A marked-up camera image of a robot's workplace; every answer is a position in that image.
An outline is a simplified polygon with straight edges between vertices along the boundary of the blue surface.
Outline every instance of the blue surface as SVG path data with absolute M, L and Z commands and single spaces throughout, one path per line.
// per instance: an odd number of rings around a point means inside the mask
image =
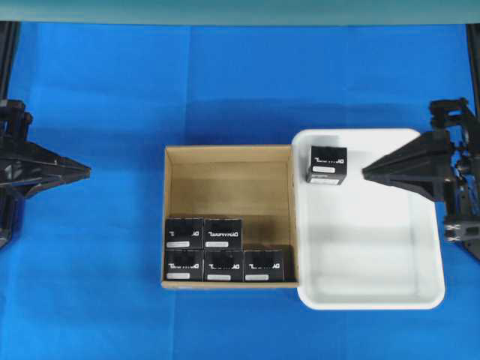
M 1 359 L 478 359 L 480 266 L 442 244 L 434 310 L 313 311 L 294 289 L 159 284 L 166 144 L 305 128 L 429 128 L 471 100 L 463 26 L 22 25 L 10 97 L 29 139 L 92 167 L 41 193 L 0 251 Z

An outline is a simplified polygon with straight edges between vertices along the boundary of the white tray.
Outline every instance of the white tray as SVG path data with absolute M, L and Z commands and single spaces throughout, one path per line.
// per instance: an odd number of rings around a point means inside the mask
M 298 295 L 310 308 L 430 309 L 445 295 L 434 203 L 366 181 L 362 168 L 419 133 L 305 130 L 292 142 Z M 348 148 L 342 185 L 305 181 L 311 145 Z

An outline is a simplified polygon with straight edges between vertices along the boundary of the stacked black box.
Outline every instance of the stacked black box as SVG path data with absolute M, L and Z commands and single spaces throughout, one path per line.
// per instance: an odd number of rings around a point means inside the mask
M 172 281 L 284 281 L 283 251 L 242 251 L 242 227 L 242 219 L 166 219 L 165 278 Z

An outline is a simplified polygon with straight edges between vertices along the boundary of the black box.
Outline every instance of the black box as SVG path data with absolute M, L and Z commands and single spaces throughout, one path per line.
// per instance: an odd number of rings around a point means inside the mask
M 165 251 L 165 278 L 174 281 L 202 281 L 203 250 Z
M 203 253 L 204 281 L 243 281 L 243 252 L 206 250 Z
M 284 281 L 282 250 L 252 250 L 244 252 L 245 281 Z
M 209 250 L 241 250 L 242 219 L 205 219 L 203 247 Z
M 311 146 L 307 182 L 340 185 L 347 176 L 347 148 Z
M 203 249 L 203 219 L 166 219 L 165 248 Z

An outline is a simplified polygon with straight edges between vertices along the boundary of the product box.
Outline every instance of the product box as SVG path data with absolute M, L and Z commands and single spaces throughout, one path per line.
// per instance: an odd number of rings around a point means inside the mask
M 203 247 L 212 250 L 241 250 L 242 219 L 205 219 Z
M 284 281 L 282 250 L 252 250 L 244 252 L 245 281 Z
M 203 278 L 203 251 L 166 250 L 165 278 L 175 281 L 201 281 Z
M 347 148 L 311 146 L 307 182 L 340 185 L 347 176 Z
M 167 249 L 203 249 L 203 219 L 167 218 L 165 220 Z
M 284 262 L 288 263 L 284 282 L 176 281 L 168 279 L 163 271 L 163 287 L 241 289 L 299 285 L 291 146 L 168 146 L 163 186 L 164 219 L 241 219 L 244 249 L 283 249 Z
M 243 281 L 243 251 L 205 250 L 204 281 Z

